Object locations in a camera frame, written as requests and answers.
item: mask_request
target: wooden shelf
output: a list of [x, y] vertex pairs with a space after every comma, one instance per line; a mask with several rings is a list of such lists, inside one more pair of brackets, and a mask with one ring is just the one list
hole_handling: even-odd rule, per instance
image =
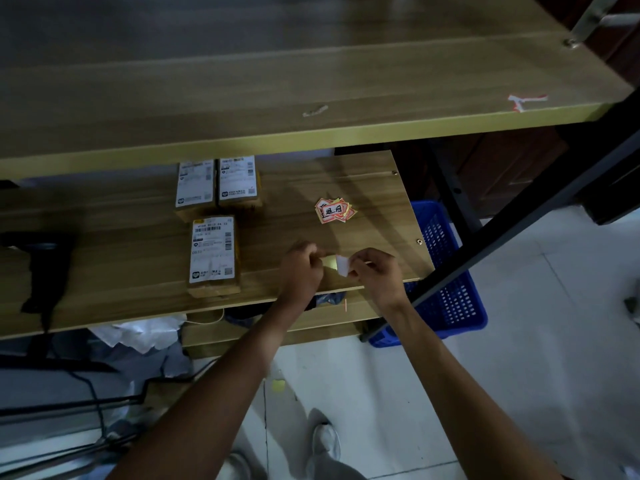
[[[5, 190], [0, 228], [78, 234], [52, 330], [272, 301], [280, 259], [298, 239], [343, 255], [368, 246], [385, 250], [398, 257], [407, 281], [433, 270], [417, 243], [422, 234], [390, 152], [261, 157], [257, 168], [264, 213], [239, 220], [242, 292], [228, 297], [196, 299], [186, 291], [189, 231], [173, 212], [176, 169], [55, 178], [43, 189]], [[358, 213], [347, 223], [322, 225], [314, 210], [320, 197], [343, 197]], [[0, 249], [0, 337], [40, 332], [37, 315], [20, 313], [30, 279], [27, 254]], [[319, 292], [357, 288], [328, 271]]]
[[632, 90], [533, 0], [32, 2], [7, 4], [32, 42], [0, 70], [0, 178], [574, 123]]
[[[289, 331], [360, 322], [380, 316], [380, 313], [375, 310], [364, 290], [347, 291], [345, 298], [347, 301], [346, 309], [343, 303], [339, 305], [320, 305], [313, 310], [302, 313]], [[244, 327], [225, 321], [212, 324], [185, 323], [184, 327], [182, 327], [182, 345], [184, 347], [192, 347], [237, 340], [247, 330]]]
[[[306, 328], [304, 330], [289, 330], [285, 335], [282, 346], [306, 344], [317, 342], [318, 340], [338, 339], [340, 337], [351, 337], [362, 333], [360, 323], [342, 323], [317, 328]], [[185, 350], [192, 359], [219, 357], [224, 354], [236, 340], [217, 342], [215, 344], [197, 345], [187, 347]]]

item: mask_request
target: cardboard package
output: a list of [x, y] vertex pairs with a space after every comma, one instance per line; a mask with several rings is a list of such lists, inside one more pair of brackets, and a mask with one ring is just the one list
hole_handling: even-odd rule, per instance
[[222, 158], [218, 161], [220, 209], [256, 210], [262, 207], [260, 174], [255, 157]]
[[192, 222], [188, 291], [194, 298], [240, 293], [235, 217], [215, 216]]
[[215, 173], [215, 160], [180, 163], [175, 191], [175, 213], [183, 222], [190, 223], [218, 213]]

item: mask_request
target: blue crate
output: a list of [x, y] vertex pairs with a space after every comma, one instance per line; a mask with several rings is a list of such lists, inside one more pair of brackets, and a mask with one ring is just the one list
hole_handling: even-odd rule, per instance
[[[453, 231], [442, 206], [432, 200], [412, 201], [411, 206], [424, 241], [431, 255], [434, 267], [440, 266], [458, 249]], [[409, 292], [417, 282], [405, 283]], [[486, 326], [487, 317], [474, 281], [468, 271], [450, 282], [431, 298], [423, 301], [416, 311], [441, 339]], [[400, 345], [395, 332], [389, 325], [375, 334], [369, 343], [374, 347]]]

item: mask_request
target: bolt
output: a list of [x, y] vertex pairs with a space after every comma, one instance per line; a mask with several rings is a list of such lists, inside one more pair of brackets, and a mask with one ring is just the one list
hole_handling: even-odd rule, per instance
[[576, 48], [580, 45], [580, 42], [578, 42], [578, 40], [574, 39], [574, 38], [567, 38], [565, 40], [563, 40], [563, 45], [567, 48]]

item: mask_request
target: foot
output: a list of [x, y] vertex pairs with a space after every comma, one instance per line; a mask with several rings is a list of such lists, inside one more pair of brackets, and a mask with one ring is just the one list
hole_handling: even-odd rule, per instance
[[331, 424], [322, 423], [316, 426], [311, 441], [311, 450], [314, 455], [327, 452], [332, 459], [340, 460], [340, 438]]
[[240, 453], [231, 453], [222, 464], [216, 480], [251, 480], [249, 463]]

